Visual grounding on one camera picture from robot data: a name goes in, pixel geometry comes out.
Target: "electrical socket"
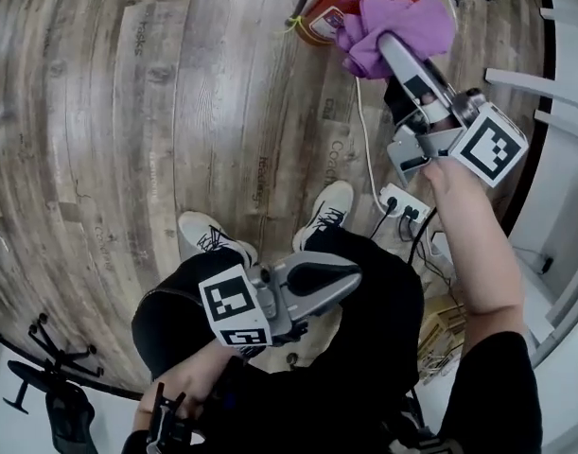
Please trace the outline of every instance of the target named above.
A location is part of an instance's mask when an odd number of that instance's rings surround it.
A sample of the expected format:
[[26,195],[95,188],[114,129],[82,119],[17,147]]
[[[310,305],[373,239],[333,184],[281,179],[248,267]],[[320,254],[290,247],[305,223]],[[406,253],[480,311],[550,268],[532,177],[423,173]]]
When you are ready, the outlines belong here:
[[413,219],[416,223],[422,223],[428,217],[430,208],[427,205],[393,183],[389,183],[386,187],[381,188],[379,200],[383,205],[387,206],[391,197],[394,197],[398,201],[398,205],[390,214],[390,217],[402,216],[406,207],[410,207],[412,210],[419,212],[419,215]]

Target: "sneaker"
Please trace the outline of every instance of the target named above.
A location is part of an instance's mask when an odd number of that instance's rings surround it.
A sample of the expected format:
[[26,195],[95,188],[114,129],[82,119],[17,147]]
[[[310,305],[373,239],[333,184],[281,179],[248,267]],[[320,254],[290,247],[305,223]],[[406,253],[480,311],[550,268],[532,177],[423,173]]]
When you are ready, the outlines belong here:
[[324,231],[329,225],[341,227],[352,209],[354,189],[348,182],[338,181],[325,188],[314,203],[314,213],[309,223],[292,240],[292,248],[298,253],[306,248],[307,240],[316,231]]
[[179,228],[185,240],[203,253],[226,248],[242,256],[245,268],[250,268],[257,262],[255,247],[241,240],[233,240],[213,218],[205,214],[183,212],[179,217]]

